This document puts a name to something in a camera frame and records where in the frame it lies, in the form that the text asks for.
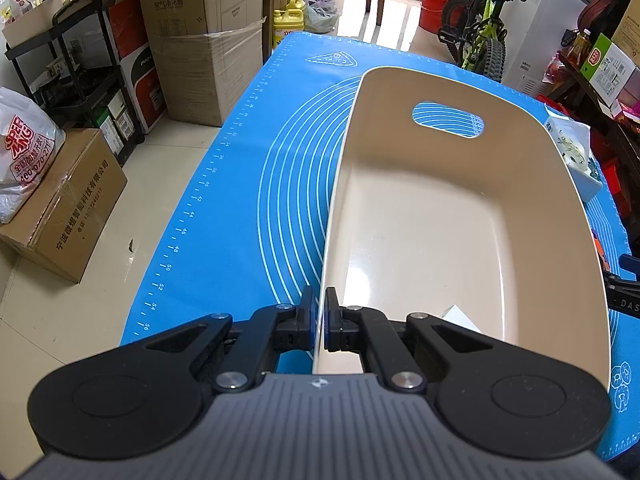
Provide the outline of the beige plastic storage bin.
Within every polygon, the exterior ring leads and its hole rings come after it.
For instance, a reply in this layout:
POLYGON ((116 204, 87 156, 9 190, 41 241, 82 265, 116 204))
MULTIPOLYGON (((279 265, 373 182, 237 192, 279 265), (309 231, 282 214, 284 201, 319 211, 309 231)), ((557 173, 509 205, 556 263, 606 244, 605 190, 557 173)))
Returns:
POLYGON ((600 261, 565 162, 537 118, 470 84, 362 76, 321 286, 391 320, 458 307, 483 334, 610 383, 600 261))

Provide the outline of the blue silicone mat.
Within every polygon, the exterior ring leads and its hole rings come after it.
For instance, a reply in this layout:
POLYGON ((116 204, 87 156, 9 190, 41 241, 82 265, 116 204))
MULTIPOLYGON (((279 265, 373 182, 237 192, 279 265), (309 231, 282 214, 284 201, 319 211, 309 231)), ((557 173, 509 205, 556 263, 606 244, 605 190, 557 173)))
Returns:
POLYGON ((331 194, 362 75, 394 66, 486 90, 539 120, 529 96, 417 54, 301 32, 270 58, 195 169, 132 302, 130 344, 229 310, 299 298, 318 286, 331 194))

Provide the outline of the white paper label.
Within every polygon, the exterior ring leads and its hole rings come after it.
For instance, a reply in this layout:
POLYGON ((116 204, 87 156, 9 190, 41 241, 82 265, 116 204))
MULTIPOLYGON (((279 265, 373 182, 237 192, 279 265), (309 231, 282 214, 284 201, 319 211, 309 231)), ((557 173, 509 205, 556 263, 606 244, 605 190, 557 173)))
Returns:
POLYGON ((482 331, 456 304, 450 306, 442 315, 442 319, 448 323, 460 326, 466 330, 480 334, 482 331))

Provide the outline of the tissue pack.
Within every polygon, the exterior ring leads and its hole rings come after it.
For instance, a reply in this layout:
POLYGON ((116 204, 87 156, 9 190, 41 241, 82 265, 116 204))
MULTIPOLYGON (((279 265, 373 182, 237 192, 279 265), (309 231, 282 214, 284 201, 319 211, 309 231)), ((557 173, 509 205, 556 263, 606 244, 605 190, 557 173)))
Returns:
POLYGON ((603 186, 600 171, 590 150, 590 127, 547 107, 544 123, 552 136, 565 166, 584 204, 596 196, 603 186))

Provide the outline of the green white carton box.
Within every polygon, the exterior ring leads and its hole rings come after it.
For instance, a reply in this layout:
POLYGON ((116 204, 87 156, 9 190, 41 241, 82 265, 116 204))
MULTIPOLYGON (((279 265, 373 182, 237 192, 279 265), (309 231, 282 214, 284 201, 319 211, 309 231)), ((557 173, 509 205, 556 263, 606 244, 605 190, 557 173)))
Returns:
POLYGON ((611 39, 600 34, 582 63, 580 73, 599 100, 611 107, 636 70, 634 61, 611 39))

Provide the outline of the brown cardboard box on floor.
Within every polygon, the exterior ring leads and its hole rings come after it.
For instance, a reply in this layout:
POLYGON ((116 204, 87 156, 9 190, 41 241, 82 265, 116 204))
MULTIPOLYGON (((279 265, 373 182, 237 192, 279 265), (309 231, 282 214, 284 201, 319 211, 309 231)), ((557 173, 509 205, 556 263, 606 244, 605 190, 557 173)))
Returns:
POLYGON ((38 188, 1 227, 1 240, 43 269, 79 283, 126 184, 101 130, 67 131, 38 188))

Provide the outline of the large wrapped cardboard box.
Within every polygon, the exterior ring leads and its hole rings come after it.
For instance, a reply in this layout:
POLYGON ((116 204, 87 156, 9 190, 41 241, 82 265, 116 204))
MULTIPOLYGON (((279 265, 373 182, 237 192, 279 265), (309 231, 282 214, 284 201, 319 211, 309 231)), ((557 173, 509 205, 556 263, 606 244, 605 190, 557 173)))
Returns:
POLYGON ((225 32, 153 37, 168 115, 220 127, 262 68, 262 21, 225 32))

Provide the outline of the white refrigerator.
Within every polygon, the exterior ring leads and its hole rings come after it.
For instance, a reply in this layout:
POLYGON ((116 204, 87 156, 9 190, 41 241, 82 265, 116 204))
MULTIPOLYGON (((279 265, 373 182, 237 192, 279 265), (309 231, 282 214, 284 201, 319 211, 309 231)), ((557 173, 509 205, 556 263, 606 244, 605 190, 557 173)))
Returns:
POLYGON ((506 36, 502 83, 532 98, 544 88, 544 73, 567 29, 591 0, 515 0, 501 16, 506 36))

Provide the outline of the red white appliance box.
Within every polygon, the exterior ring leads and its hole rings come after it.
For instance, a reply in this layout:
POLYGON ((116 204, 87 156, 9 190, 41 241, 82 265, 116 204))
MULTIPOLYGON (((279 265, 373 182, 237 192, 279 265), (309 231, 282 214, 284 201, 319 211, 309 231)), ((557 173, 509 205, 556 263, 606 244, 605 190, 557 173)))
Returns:
POLYGON ((140 0, 115 0, 107 9, 108 24, 120 70, 144 134, 148 134, 167 110, 140 0))

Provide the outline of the green black bicycle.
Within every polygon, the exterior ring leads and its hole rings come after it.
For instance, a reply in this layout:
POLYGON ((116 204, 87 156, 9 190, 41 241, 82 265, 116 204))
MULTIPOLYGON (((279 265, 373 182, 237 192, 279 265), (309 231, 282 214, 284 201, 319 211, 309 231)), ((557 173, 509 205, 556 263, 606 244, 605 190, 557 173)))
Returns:
POLYGON ((513 0, 448 0, 445 3, 437 37, 446 44, 462 70, 502 81, 508 31, 501 12, 510 1, 513 0))

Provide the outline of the yellow oil jug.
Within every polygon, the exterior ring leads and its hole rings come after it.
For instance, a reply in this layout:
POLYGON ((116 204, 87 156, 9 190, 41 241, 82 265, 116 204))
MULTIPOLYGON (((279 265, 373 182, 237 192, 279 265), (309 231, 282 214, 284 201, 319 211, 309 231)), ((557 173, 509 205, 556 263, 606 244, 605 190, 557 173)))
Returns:
POLYGON ((288 34, 302 32, 305 29, 305 8, 305 0, 290 0, 283 10, 273 12, 273 49, 288 34))

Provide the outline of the white plastic shopping bag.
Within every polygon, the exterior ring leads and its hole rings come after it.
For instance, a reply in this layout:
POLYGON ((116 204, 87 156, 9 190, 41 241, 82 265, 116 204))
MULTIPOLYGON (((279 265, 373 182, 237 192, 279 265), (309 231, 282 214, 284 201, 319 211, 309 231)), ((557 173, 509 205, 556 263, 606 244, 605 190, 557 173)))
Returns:
POLYGON ((14 90, 0 90, 0 217, 9 223, 38 188, 65 132, 31 99, 14 90))

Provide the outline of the grey plastic bag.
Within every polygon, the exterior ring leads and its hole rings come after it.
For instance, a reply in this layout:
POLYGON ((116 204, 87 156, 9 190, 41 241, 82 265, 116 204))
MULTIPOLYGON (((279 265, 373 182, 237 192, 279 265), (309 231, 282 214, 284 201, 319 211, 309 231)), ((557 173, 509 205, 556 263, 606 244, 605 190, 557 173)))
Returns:
POLYGON ((340 12, 336 0, 303 0, 306 32, 328 34, 334 29, 340 12))

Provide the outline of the black metal shelf rack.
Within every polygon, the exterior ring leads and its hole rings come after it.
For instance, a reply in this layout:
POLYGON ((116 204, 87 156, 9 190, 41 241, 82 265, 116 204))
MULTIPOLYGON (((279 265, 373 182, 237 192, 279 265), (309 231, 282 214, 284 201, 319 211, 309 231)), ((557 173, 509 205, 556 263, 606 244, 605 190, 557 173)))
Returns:
POLYGON ((26 92, 59 126, 86 126, 99 129, 117 161, 124 164, 144 141, 144 133, 134 112, 122 69, 107 29, 102 0, 70 0, 55 12, 52 25, 44 32, 14 47, 6 46, 6 58, 13 65, 26 92), (87 18, 96 18, 104 43, 107 64, 86 67, 75 62, 66 34, 87 18), (29 82, 20 59, 46 47, 52 61, 62 63, 50 81, 37 86, 29 82))

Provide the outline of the red bucket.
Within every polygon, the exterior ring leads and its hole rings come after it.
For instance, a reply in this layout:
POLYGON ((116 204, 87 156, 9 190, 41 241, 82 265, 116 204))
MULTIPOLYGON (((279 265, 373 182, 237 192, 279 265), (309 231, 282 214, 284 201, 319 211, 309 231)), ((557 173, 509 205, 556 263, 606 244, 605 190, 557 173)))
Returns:
POLYGON ((442 10, 448 0, 421 0, 419 26, 436 34, 442 26, 442 10))

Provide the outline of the box atop shelf rack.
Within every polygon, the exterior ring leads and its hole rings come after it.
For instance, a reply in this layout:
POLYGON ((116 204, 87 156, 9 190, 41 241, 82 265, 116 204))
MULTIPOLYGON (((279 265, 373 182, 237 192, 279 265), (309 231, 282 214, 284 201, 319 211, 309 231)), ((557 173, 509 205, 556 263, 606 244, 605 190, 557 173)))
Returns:
POLYGON ((52 26, 53 15, 61 10, 66 3, 72 0, 46 0, 40 3, 34 10, 17 18, 12 23, 6 24, 2 34, 10 47, 15 47, 22 42, 45 32, 52 26))

